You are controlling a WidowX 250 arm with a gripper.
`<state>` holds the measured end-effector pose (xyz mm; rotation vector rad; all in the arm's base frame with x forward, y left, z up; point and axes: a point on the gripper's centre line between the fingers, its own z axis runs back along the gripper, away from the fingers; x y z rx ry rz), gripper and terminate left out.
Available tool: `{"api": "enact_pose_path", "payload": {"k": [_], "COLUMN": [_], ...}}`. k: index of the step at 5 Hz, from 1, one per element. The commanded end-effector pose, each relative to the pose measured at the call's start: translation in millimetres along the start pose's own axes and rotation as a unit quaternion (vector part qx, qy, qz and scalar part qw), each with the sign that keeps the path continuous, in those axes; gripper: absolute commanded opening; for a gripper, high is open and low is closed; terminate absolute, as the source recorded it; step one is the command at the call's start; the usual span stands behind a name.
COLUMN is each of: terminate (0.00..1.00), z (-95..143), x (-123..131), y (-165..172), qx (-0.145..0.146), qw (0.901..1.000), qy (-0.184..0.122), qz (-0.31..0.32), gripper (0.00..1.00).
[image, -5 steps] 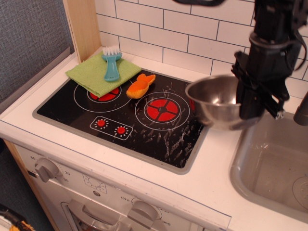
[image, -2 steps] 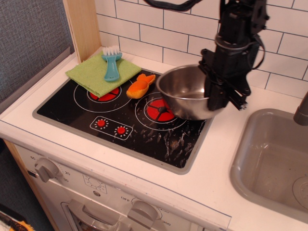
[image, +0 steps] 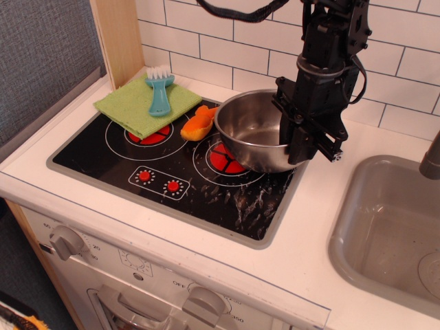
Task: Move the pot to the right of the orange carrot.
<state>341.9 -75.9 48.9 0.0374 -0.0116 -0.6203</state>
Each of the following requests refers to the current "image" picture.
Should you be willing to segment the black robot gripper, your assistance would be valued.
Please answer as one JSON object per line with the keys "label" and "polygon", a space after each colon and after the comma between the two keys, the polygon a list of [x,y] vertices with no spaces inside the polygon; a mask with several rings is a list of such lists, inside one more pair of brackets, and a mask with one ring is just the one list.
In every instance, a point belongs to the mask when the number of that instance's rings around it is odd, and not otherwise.
{"label": "black robot gripper", "polygon": [[317,149],[330,161],[341,159],[348,139],[341,114],[349,105],[360,70],[351,65],[340,76],[324,78],[303,70],[297,80],[276,79],[273,104],[281,112],[280,144],[290,165],[311,160]]}

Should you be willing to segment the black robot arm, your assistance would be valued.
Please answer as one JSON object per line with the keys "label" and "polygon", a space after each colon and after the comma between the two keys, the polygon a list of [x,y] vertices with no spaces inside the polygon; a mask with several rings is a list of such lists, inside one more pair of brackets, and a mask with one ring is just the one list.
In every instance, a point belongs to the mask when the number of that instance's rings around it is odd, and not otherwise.
{"label": "black robot arm", "polygon": [[360,101],[352,96],[359,75],[366,75],[358,52],[368,47],[368,1],[304,1],[302,52],[295,81],[276,79],[274,105],[282,113],[279,140],[288,162],[297,165],[321,152],[334,162],[342,156],[348,133],[342,112]]}

